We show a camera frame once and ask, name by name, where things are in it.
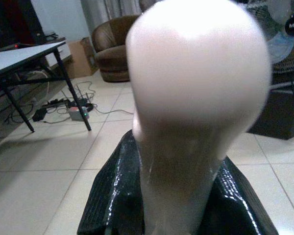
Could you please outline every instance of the black metal table leg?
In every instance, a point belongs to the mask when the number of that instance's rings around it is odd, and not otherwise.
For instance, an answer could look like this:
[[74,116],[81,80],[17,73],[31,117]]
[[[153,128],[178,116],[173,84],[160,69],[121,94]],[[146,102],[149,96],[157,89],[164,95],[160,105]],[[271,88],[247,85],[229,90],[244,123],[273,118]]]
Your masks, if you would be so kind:
[[71,92],[72,95],[73,95],[74,101],[75,101],[76,104],[77,104],[77,107],[78,107],[79,113],[81,114],[81,116],[82,116],[82,118],[83,118],[83,120],[84,120],[84,123],[85,123],[85,125],[86,125],[86,127],[87,127],[87,130],[91,131],[92,129],[91,129],[90,125],[89,125],[89,122],[88,122],[87,118],[86,118],[85,115],[84,115],[84,111],[83,111],[82,107],[81,107],[80,104],[79,104],[79,101],[78,101],[77,95],[76,95],[76,93],[75,93],[74,87],[73,87],[73,85],[72,85],[72,83],[71,83],[71,81],[70,81],[70,79],[69,79],[68,73],[67,73],[67,71],[66,71],[66,69],[65,69],[65,67],[64,67],[64,64],[63,64],[63,62],[62,62],[62,60],[61,60],[61,58],[60,58],[60,54],[59,54],[58,49],[55,50],[55,51],[53,52],[53,54],[54,54],[54,56],[55,56],[55,58],[56,58],[56,60],[57,60],[57,62],[58,62],[59,68],[60,68],[60,70],[61,70],[61,72],[62,72],[62,74],[63,74],[63,76],[64,76],[64,78],[65,78],[65,80],[66,80],[66,82],[67,82],[67,84],[68,84],[68,86],[69,86],[69,90],[70,90],[70,92]]
[[16,100],[14,99],[14,97],[11,95],[10,91],[8,90],[8,88],[4,85],[1,84],[1,87],[4,91],[4,93],[8,96],[9,100],[12,102],[12,104],[14,105],[14,107],[16,108],[16,110],[19,112],[19,114],[21,115],[23,121],[26,123],[26,125],[29,127],[29,129],[34,132],[34,128],[32,127],[32,125],[29,123],[27,117],[25,116],[25,114],[23,113],[22,109],[19,107],[18,103],[16,102]]

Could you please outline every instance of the brown leather armchair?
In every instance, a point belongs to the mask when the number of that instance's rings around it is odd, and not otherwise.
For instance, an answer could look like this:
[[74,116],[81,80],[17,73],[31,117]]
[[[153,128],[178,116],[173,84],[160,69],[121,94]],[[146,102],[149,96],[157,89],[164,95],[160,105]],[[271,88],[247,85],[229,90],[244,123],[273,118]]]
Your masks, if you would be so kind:
[[129,81],[125,39],[139,16],[123,16],[99,25],[92,34],[95,61],[106,82]]

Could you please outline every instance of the white wall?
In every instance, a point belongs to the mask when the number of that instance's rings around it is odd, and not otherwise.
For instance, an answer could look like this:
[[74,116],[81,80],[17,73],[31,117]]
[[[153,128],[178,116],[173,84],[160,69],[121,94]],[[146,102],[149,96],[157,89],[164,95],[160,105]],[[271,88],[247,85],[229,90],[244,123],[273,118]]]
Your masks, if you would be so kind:
[[89,37],[80,0],[31,0],[43,31],[54,31],[69,41]]

